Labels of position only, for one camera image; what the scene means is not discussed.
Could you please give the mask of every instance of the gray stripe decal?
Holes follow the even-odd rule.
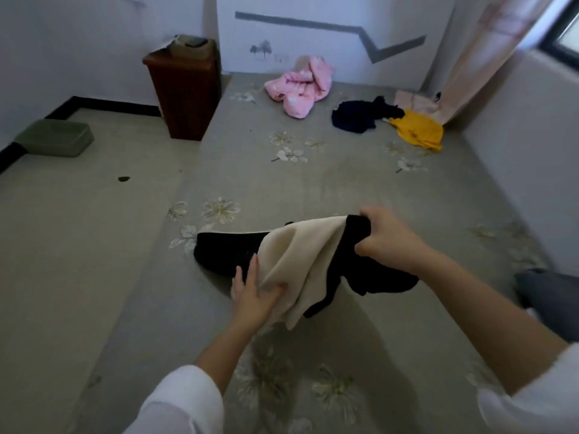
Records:
[[[396,56],[399,53],[403,53],[407,50],[415,49],[420,47],[426,41],[426,35],[423,35],[416,39],[410,39],[409,41],[403,42],[401,44],[396,44],[394,46],[386,47],[385,49],[379,49],[373,43],[370,36],[366,33],[363,27],[359,26],[344,26],[340,24],[331,24],[329,22],[319,22],[319,21],[308,21],[308,20],[296,20],[295,18],[284,18],[284,17],[270,17],[268,15],[258,15],[250,14],[247,12],[235,12],[235,18],[238,20],[246,21],[258,21],[265,22],[268,24],[277,24],[280,26],[291,26],[291,27],[302,27],[307,29],[318,29],[318,30],[331,30],[332,32],[344,32],[344,33],[354,33],[358,35],[362,45],[366,49],[368,58],[373,64],[384,61],[385,59]]]

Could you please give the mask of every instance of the pink clothing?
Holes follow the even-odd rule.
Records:
[[[265,90],[276,102],[284,102],[290,116],[305,118],[314,102],[328,95],[333,73],[334,68],[322,57],[310,56],[307,68],[265,82]]]

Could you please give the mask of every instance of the white sleeve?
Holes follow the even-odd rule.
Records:
[[[221,434],[223,399],[213,380],[196,366],[165,376],[145,400],[126,434]]]
[[[487,425],[500,434],[579,432],[579,343],[513,397],[481,388],[477,400]]]

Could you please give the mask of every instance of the curtain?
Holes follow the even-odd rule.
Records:
[[[512,55],[552,1],[498,0],[489,4],[440,93],[428,99],[398,91],[395,104],[430,115],[441,124],[451,121]]]

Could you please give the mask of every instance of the green container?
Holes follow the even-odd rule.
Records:
[[[78,157],[93,140],[86,123],[43,118],[20,132],[14,141],[30,154]]]

